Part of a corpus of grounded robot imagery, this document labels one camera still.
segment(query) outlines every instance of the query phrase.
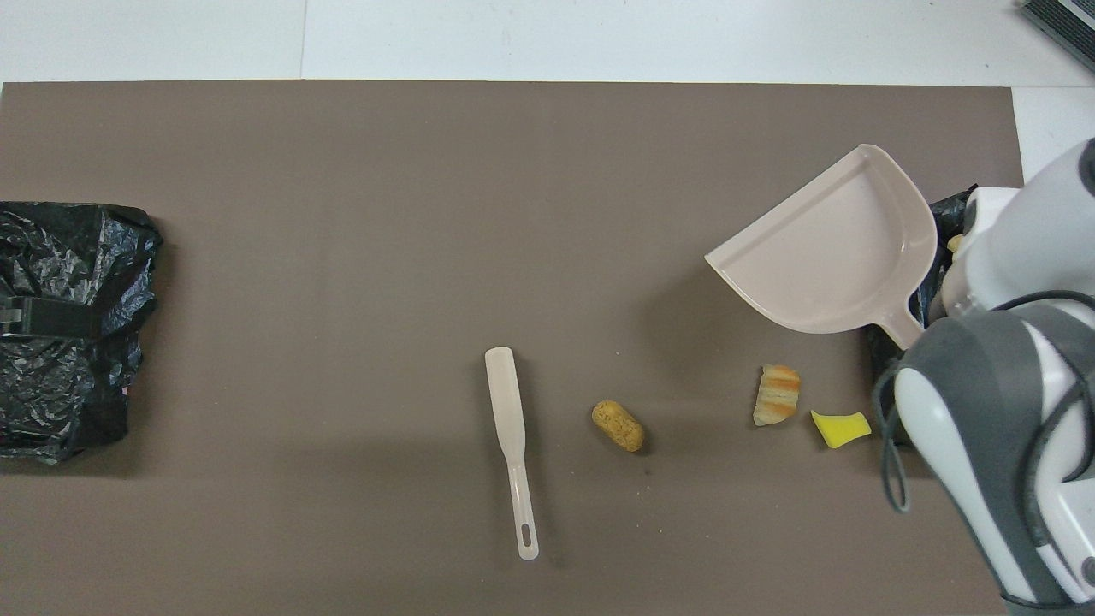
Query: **spatula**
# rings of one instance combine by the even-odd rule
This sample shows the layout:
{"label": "spatula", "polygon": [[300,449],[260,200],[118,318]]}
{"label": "spatula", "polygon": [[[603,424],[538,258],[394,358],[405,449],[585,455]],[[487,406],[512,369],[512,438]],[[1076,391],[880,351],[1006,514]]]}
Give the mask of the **spatula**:
{"label": "spatula", "polygon": [[521,410],[521,394],[517,387],[514,352],[508,347],[496,347],[486,352],[485,359],[491,406],[494,407],[494,426],[509,468],[517,554],[525,560],[532,560],[540,554],[540,545],[537,543],[537,525],[532,520],[529,478],[525,472],[525,412]]}

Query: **black plastic bag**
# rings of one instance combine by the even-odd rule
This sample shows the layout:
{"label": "black plastic bag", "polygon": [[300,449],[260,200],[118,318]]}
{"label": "black plastic bag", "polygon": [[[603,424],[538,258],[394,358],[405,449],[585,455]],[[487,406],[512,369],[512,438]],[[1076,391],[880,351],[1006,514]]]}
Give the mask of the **black plastic bag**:
{"label": "black plastic bag", "polygon": [[0,201],[0,457],[126,435],[162,242],[132,207]]}

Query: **dustpan scoop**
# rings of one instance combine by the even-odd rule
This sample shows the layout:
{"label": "dustpan scoop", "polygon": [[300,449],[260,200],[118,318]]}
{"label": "dustpan scoop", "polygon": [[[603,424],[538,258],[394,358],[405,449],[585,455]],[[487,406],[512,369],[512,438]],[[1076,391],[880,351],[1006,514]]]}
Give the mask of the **dustpan scoop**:
{"label": "dustpan scoop", "polygon": [[758,312],[806,334],[877,324],[908,349],[909,297],[935,257],[927,202],[881,148],[861,144],[706,255]]}

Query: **white tile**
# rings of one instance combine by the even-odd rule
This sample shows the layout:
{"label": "white tile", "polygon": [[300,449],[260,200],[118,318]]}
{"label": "white tile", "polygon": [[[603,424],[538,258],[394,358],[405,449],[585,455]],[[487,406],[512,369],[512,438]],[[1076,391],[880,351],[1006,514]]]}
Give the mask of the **white tile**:
{"label": "white tile", "polygon": [[0,0],[0,81],[297,78],[306,0]]}
{"label": "white tile", "polygon": [[1095,85],[1014,0],[309,0],[302,75]]}
{"label": "white tile", "polygon": [[1016,88],[1012,96],[1024,179],[1064,150],[1095,138],[1095,88]]}

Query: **brown table surface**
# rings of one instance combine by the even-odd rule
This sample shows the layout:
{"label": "brown table surface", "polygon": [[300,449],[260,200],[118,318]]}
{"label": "brown table surface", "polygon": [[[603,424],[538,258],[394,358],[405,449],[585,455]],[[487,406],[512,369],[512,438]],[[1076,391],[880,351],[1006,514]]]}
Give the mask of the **brown table surface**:
{"label": "brown table surface", "polygon": [[[1003,613],[915,456],[901,516],[877,438],[809,420],[868,412],[862,334],[782,329],[703,260],[861,142],[929,201],[1022,179],[1002,89],[4,84],[0,198],[137,206],[166,244],[130,435],[0,465],[0,613]],[[804,385],[757,429],[763,363]]]}

